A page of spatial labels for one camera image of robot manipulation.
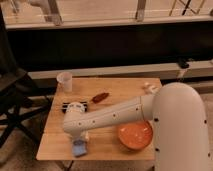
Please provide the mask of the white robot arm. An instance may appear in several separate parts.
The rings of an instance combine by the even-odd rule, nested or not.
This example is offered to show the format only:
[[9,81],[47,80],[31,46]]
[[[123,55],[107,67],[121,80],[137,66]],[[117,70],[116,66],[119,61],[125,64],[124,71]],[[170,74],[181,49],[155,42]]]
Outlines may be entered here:
[[63,130],[79,140],[87,130],[142,120],[153,122],[155,171],[211,171],[204,103],[194,88],[181,82],[89,113],[73,102]]

